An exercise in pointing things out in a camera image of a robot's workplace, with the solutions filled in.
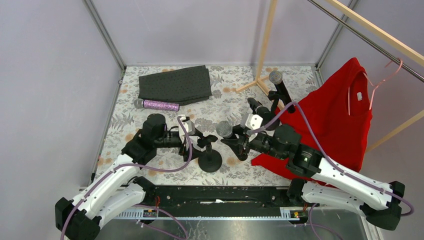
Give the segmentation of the black mic stand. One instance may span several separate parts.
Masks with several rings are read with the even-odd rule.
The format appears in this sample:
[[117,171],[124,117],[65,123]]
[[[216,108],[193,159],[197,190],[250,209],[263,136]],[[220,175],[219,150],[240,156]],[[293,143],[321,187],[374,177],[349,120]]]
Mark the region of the black mic stand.
[[214,173],[218,171],[223,163],[221,154],[212,148],[212,143],[215,143],[218,137],[215,135],[208,135],[200,137],[197,140],[197,146],[204,149],[198,157],[198,165],[204,172]]
[[270,90],[268,92],[267,97],[268,97],[268,99],[270,101],[272,101],[272,105],[271,105],[270,111],[272,113],[275,113],[276,109],[278,108],[280,99],[281,99],[280,98],[280,94],[277,91]]

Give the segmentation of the black microphone silver grille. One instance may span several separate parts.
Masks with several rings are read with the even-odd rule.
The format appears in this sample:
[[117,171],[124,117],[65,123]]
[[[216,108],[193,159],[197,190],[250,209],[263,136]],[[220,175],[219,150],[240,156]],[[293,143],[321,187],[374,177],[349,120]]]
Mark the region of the black microphone silver grille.
[[283,82],[283,74],[281,71],[273,70],[268,75],[269,81],[274,84],[276,90],[280,94],[280,101],[282,101],[283,105],[286,106],[289,104],[292,99],[289,95],[289,92]]

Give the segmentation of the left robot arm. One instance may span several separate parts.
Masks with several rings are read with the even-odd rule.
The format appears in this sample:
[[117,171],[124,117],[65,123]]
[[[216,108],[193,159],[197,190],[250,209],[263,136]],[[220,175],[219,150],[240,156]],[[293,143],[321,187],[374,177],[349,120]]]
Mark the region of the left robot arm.
[[[55,204],[55,225],[60,239],[94,240],[102,227],[127,208],[141,203],[147,188],[132,183],[122,193],[116,190],[137,176],[142,169],[162,173],[184,170],[194,160],[205,158],[218,138],[204,135],[188,116],[177,116],[177,130],[168,128],[166,118],[150,114],[142,128],[126,143],[110,167],[72,199],[61,198]],[[149,166],[158,149],[178,148],[184,162],[178,168],[164,169]]]

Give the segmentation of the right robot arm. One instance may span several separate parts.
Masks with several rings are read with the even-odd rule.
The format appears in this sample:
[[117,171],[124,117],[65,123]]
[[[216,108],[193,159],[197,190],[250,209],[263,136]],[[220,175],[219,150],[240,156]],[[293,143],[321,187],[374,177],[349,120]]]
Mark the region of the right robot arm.
[[355,172],[300,142],[301,135],[289,125],[278,126],[273,135],[221,121],[216,126],[221,142],[244,161],[249,151],[287,159],[286,168],[296,178],[286,192],[294,205],[319,204],[345,209],[364,217],[370,224],[394,231],[401,219],[400,198],[405,185],[398,181],[380,182]]

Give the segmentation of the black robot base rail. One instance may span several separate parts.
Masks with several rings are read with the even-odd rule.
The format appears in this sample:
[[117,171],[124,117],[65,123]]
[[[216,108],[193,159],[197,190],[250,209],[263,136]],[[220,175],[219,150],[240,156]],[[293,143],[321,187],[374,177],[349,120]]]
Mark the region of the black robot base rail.
[[304,210],[276,186],[176,186],[148,188],[141,205],[158,207],[175,217],[278,217],[280,209]]

